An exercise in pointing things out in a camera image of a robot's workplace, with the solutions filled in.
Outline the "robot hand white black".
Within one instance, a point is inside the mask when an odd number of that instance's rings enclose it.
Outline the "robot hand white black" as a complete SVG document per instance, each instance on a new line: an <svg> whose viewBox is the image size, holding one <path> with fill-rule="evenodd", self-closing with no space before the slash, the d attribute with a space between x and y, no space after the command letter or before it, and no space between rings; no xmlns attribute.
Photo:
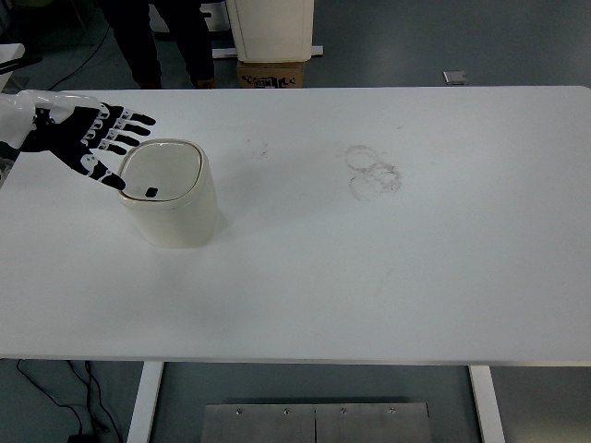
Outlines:
<svg viewBox="0 0 591 443"><path fill-rule="evenodd" d="M116 190L126 187L97 157L125 155L151 133L156 121L94 97L43 90L1 95L1 179L21 152L52 153L73 171Z"/></svg>

